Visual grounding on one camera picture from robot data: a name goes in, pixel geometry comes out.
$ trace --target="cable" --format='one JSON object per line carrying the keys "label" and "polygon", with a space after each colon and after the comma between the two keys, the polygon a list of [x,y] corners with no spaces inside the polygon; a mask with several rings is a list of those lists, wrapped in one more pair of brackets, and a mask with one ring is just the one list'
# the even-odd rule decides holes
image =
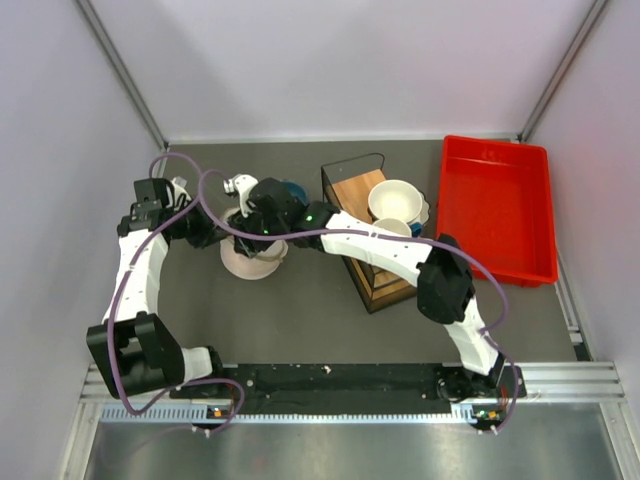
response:
{"label": "cable", "polygon": [[[155,165],[162,160],[163,158],[166,157],[178,157],[178,158],[182,158],[187,160],[192,166],[193,168],[198,172],[201,173],[200,168],[198,167],[198,165],[196,164],[196,162],[189,157],[188,155],[185,154],[181,154],[181,153],[176,153],[176,152],[167,152],[164,153],[162,155],[160,155],[159,157],[157,157],[156,159],[153,160],[153,162],[151,163],[151,167],[150,167],[150,172],[153,171],[153,168],[155,167]],[[224,173],[222,173],[219,170],[207,170],[206,172],[202,173],[200,175],[199,181],[198,181],[198,193],[196,195],[196,197],[193,199],[193,201],[187,206],[187,208],[185,208],[184,210],[182,210],[181,212],[179,212],[177,215],[173,216],[172,218],[170,218],[169,220],[167,220],[165,223],[163,223],[162,225],[160,225],[156,230],[154,230],[149,236],[147,236],[147,238],[141,243],[141,245],[138,247],[138,249],[136,250],[136,252],[134,253],[131,262],[129,264],[130,269],[125,272],[125,274],[122,277],[122,280],[120,281],[120,284],[118,285],[118,288],[116,289],[116,293],[114,295],[113,298],[113,302],[111,304],[111,308],[109,310],[109,317],[107,319],[107,350],[108,350],[108,355],[109,355],[109,363],[111,366],[111,372],[112,372],[112,376],[113,376],[113,380],[114,380],[114,384],[116,387],[116,391],[118,392],[118,397],[120,398],[120,400],[122,401],[125,409],[127,410],[128,413],[130,413],[131,415],[142,415],[143,413],[145,413],[147,410],[149,410],[149,408],[151,408],[153,406],[154,403],[156,403],[163,395],[165,395],[167,392],[169,392],[172,388],[166,388],[164,390],[162,390],[160,393],[158,393],[156,396],[154,396],[151,401],[145,405],[143,408],[141,408],[140,410],[136,410],[132,405],[131,402],[129,401],[124,386],[122,385],[122,379],[120,377],[120,370],[118,368],[118,362],[117,362],[117,357],[116,357],[116,352],[115,352],[115,341],[114,341],[114,329],[115,329],[115,318],[116,318],[116,314],[117,314],[117,309],[120,305],[120,301],[122,300],[122,297],[124,295],[124,290],[126,288],[127,282],[129,281],[129,278],[131,276],[131,272],[132,269],[135,268],[135,264],[137,263],[138,259],[140,258],[140,255],[142,255],[142,252],[144,251],[144,249],[146,248],[146,246],[153,240],[153,238],[155,238],[158,234],[160,234],[162,231],[164,231],[166,228],[168,228],[169,226],[171,226],[172,224],[174,224],[175,222],[177,222],[180,218],[182,218],[183,216],[185,216],[187,213],[189,213],[193,208],[196,207],[196,205],[198,203],[200,203],[202,205],[203,210],[205,211],[205,213],[211,218],[211,220],[213,221],[214,224],[216,224],[218,227],[220,227],[223,230],[226,230],[227,232],[241,237],[241,238],[246,238],[248,240],[256,240],[256,241],[265,241],[265,240],[271,240],[271,241],[276,241],[276,240],[293,240],[296,238],[303,238],[303,237],[309,237],[309,236],[315,236],[315,235],[325,235],[325,234],[351,234],[351,235],[364,235],[364,236],[369,236],[370,233],[363,231],[363,230],[351,230],[351,229],[335,229],[335,230],[331,230],[331,229],[318,229],[318,230],[313,230],[313,231],[308,231],[308,232],[295,232],[295,233],[289,233],[289,234],[283,234],[283,235],[255,235],[255,234],[251,234],[251,233],[246,233],[246,232],[242,232],[240,230],[236,230],[232,227],[230,227],[228,224],[226,224],[225,222],[222,222],[211,210],[211,208],[209,207],[209,205],[207,204],[207,202],[204,200],[204,182],[206,180],[206,178],[210,175],[218,175],[220,177],[222,177],[223,179],[228,179],[228,176],[225,175]],[[390,241],[399,241],[399,242],[410,242],[410,243],[426,243],[432,247],[436,247],[436,248],[441,248],[447,251],[450,251],[456,255],[461,256],[462,258],[464,258],[465,260],[467,260],[469,263],[475,265],[478,270],[480,270],[490,281],[491,283],[495,286],[496,290],[498,291],[498,293],[500,294],[500,297],[502,299],[502,303],[503,303],[503,311],[502,314],[500,316],[500,318],[498,319],[497,322],[495,322],[493,325],[489,326],[489,327],[485,327],[481,330],[481,333],[486,333],[489,330],[492,330],[494,328],[496,328],[497,326],[499,326],[504,319],[506,318],[507,314],[508,314],[508,301],[506,298],[506,294],[504,292],[504,290],[502,289],[502,287],[500,286],[500,284],[498,283],[498,281],[495,279],[495,277],[477,260],[475,260],[473,257],[471,257],[470,255],[468,255],[467,253],[463,252],[462,250],[453,247],[451,245],[442,243],[442,242],[438,242],[436,240],[431,240],[431,239],[426,239],[426,238],[408,238],[408,237],[396,237],[396,236],[392,236],[392,235],[378,235],[378,238],[382,239],[382,240],[390,240]],[[486,337],[487,341],[491,342],[492,346],[494,346],[494,348],[496,348],[496,350],[501,351],[498,347],[498,345],[493,342],[493,340],[490,339],[490,337]],[[514,375],[515,378],[518,378],[518,374],[517,374],[517,370],[515,369],[513,363],[512,363],[512,368],[514,369]],[[197,385],[204,385],[207,383],[233,383],[232,380],[230,379],[203,379],[203,380],[199,380],[199,383],[196,383]],[[244,390],[242,390],[242,387],[238,384],[238,388],[241,391],[241,399],[242,402],[240,402],[240,405],[243,403],[244,401]],[[505,421],[503,422],[506,423],[507,420],[511,417],[511,414],[513,412],[513,408],[515,407],[515,397],[517,396],[514,395],[514,400],[512,402],[512,407],[509,409],[509,412],[507,413],[507,417],[505,418]]]}
{"label": "cable", "polygon": [[[253,233],[242,232],[240,230],[230,227],[226,222],[223,222],[222,220],[220,220],[213,213],[213,211],[205,201],[204,182],[207,179],[207,177],[212,174],[220,175],[220,171],[207,170],[200,177],[200,180],[198,182],[198,197],[200,198],[200,204],[202,205],[202,208],[205,211],[205,213],[209,216],[209,218],[211,218],[211,221],[213,221],[213,223],[215,223],[218,227],[220,227],[223,230],[226,230],[228,233],[231,233],[236,237],[246,238],[247,240],[255,240],[255,241],[276,241],[276,240],[294,240],[297,238],[311,237],[315,235],[351,234],[351,235],[363,235],[367,237],[371,235],[370,232],[367,232],[365,230],[351,230],[351,229],[330,230],[327,228],[310,230],[308,232],[285,233],[282,235],[255,235]],[[464,258],[467,262],[471,263],[478,270],[480,270],[485,277],[487,277],[487,279],[493,284],[495,289],[498,291],[498,294],[500,295],[500,299],[502,300],[502,313],[500,314],[500,317],[492,325],[484,327],[481,333],[486,333],[499,327],[507,318],[507,315],[509,314],[509,301],[507,300],[507,294],[505,293],[500,283],[498,283],[498,280],[496,280],[496,278],[491,274],[491,272],[487,270],[484,265],[482,265],[480,262],[478,262],[475,258],[473,258],[468,253],[452,245],[438,242],[437,240],[431,240],[430,238],[398,237],[394,235],[384,235],[384,234],[377,235],[377,237],[382,240],[391,240],[394,242],[426,243],[427,245],[430,245],[432,247],[447,250],[451,253],[454,253],[455,255],[458,255],[459,257]]]}
{"label": "cable", "polygon": [[[235,228],[232,228],[231,226],[229,226],[227,223],[223,222],[222,220],[220,220],[211,210],[211,208],[209,207],[209,205],[207,204],[206,200],[204,199],[204,185],[205,185],[205,181],[207,179],[208,176],[210,175],[220,175],[220,172],[218,170],[207,170],[206,172],[204,172],[201,176],[200,176],[200,180],[198,181],[198,197],[200,198],[200,204],[202,206],[202,209],[205,211],[205,213],[209,216],[209,218],[211,218],[211,221],[213,221],[213,223],[215,225],[217,225],[218,227],[220,227],[223,230],[226,230],[228,233],[240,237],[240,238],[245,238],[247,240],[256,240],[256,241],[265,241],[265,240],[271,240],[271,241],[276,241],[276,240],[293,240],[296,238],[303,238],[303,237],[310,237],[310,236],[315,236],[315,235],[327,235],[327,234],[350,234],[350,235],[363,235],[363,236],[370,236],[370,232],[364,231],[364,230],[351,230],[351,229],[318,229],[318,230],[311,230],[311,231],[307,231],[307,232],[294,232],[294,233],[287,233],[287,234],[282,234],[282,235],[255,235],[252,233],[246,233],[246,232],[242,232],[240,230],[237,230]],[[385,234],[379,234],[377,235],[377,238],[380,238],[382,240],[390,240],[393,242],[402,242],[402,243],[425,243],[427,245],[430,245],[431,247],[436,247],[436,248],[441,248],[443,250],[447,250],[455,255],[458,255],[459,257],[462,257],[463,259],[465,259],[467,262],[471,263],[472,265],[474,265],[478,270],[480,270],[480,272],[482,272],[483,275],[485,275],[485,277],[487,277],[487,279],[493,284],[493,286],[495,287],[495,289],[498,291],[498,294],[500,295],[500,299],[502,300],[502,313],[500,315],[500,317],[498,318],[498,320],[496,322],[494,322],[492,325],[484,327],[480,330],[480,334],[482,334],[484,336],[484,338],[487,340],[487,343],[489,343],[489,345],[491,345],[493,348],[495,348],[498,352],[502,353],[502,355],[505,357],[505,359],[507,359],[509,361],[509,363],[511,364],[511,368],[513,371],[513,375],[514,375],[514,384],[515,384],[515,391],[514,391],[514,395],[513,395],[513,400],[511,402],[511,407],[509,408],[507,415],[505,417],[505,419],[502,421],[502,423],[496,427],[496,433],[499,433],[500,431],[502,431],[502,429],[506,426],[506,424],[509,422],[509,420],[511,419],[512,415],[513,415],[513,411],[515,409],[516,406],[516,398],[518,396],[518,387],[519,387],[519,376],[518,376],[518,370],[515,367],[515,364],[513,363],[513,361],[511,360],[511,357],[508,356],[500,347],[499,345],[493,341],[491,339],[491,337],[489,337],[487,335],[487,333],[490,330],[495,329],[496,327],[499,327],[507,318],[507,315],[509,313],[509,301],[507,300],[507,295],[504,291],[504,289],[502,288],[502,286],[500,285],[500,283],[498,283],[498,280],[496,280],[496,278],[491,274],[491,272],[489,272],[489,270],[487,270],[485,268],[484,265],[482,265],[479,261],[477,261],[475,258],[473,258],[471,255],[469,255],[468,253],[460,250],[459,248],[456,248],[452,245],[443,243],[443,242],[438,242],[437,240],[431,240],[429,238],[411,238],[411,237],[398,237],[395,235],[385,235]]]}
{"label": "cable", "polygon": [[191,158],[189,155],[185,155],[184,153],[178,153],[178,152],[165,152],[162,155],[154,158],[153,162],[151,162],[151,165],[149,165],[149,178],[153,178],[153,169],[156,167],[158,162],[169,157],[181,158],[183,160],[186,160],[193,167],[193,169],[198,173],[198,177],[202,175],[202,170],[200,170],[200,167],[198,166],[196,161],[193,158]]}

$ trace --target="metal frame edge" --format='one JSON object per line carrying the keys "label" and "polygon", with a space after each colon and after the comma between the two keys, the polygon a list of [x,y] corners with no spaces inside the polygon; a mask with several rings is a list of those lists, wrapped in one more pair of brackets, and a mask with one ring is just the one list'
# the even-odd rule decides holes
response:
{"label": "metal frame edge", "polygon": [[57,477],[60,480],[85,478],[102,409],[102,403],[78,404]]}
{"label": "metal frame edge", "polygon": [[127,66],[118,53],[111,37],[107,33],[107,30],[105,29],[102,20],[100,20],[100,16],[93,4],[90,0],[73,0],[73,3],[75,3],[78,11],[84,18],[87,27],[91,30],[91,33],[98,42],[100,50],[102,50],[102,53],[105,55],[111,70],[118,79],[120,86],[124,89],[134,110],[149,132],[149,135],[151,135],[151,138],[153,138],[154,142],[160,149],[166,148],[167,141],[165,140],[158,123],[145,103],[140,90],[136,86],[133,77],[129,73]]}
{"label": "metal frame edge", "polygon": [[591,4],[587,15],[578,28],[576,35],[573,37],[573,40],[569,44],[569,48],[562,57],[562,60],[560,60],[560,63],[556,67],[556,70],[547,83],[547,86],[543,90],[540,99],[536,103],[536,106],[533,108],[533,111],[529,115],[529,118],[527,119],[527,122],[525,123],[522,132],[518,137],[522,143],[528,143],[531,139],[533,133],[540,124],[540,121],[542,120],[545,112],[551,104],[553,97],[562,85],[564,79],[567,76],[567,73],[571,69],[571,66],[582,51],[587,40],[593,33],[595,27],[604,17],[607,7],[610,4],[611,0],[594,0]]}
{"label": "metal frame edge", "polygon": [[601,404],[600,409],[622,478],[640,478],[638,432],[629,405],[607,403]]}

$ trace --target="white wall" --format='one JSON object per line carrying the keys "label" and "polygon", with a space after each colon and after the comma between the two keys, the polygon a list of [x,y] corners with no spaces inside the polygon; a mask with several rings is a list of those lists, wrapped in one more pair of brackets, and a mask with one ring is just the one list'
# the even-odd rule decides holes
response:
{"label": "white wall", "polygon": [[4,5],[0,65],[0,476],[49,479],[157,148],[73,2]]}
{"label": "white wall", "polygon": [[549,151],[560,252],[595,353],[640,420],[640,3],[617,0],[534,142]]}
{"label": "white wall", "polygon": [[170,140],[519,132],[592,0],[94,0]]}

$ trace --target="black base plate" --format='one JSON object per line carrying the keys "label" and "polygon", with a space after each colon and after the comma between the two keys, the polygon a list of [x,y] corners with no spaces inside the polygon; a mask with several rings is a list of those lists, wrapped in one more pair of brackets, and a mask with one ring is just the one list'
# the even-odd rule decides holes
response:
{"label": "black base plate", "polygon": [[[224,376],[240,383],[246,399],[243,414],[379,414],[449,413],[438,397],[436,371],[442,364],[240,364]],[[510,368],[502,384],[514,391]],[[173,398],[229,396],[218,385],[185,387]],[[518,397],[526,396],[522,384]]]}

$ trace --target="blue bowl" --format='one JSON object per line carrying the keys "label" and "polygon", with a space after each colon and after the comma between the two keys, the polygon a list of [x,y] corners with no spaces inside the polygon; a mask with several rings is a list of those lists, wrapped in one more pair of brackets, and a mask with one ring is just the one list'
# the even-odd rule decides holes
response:
{"label": "blue bowl", "polygon": [[297,197],[303,204],[309,205],[309,197],[307,196],[307,191],[304,188],[297,183],[288,182],[286,180],[283,180],[282,183],[287,187],[287,190],[289,190],[291,195]]}

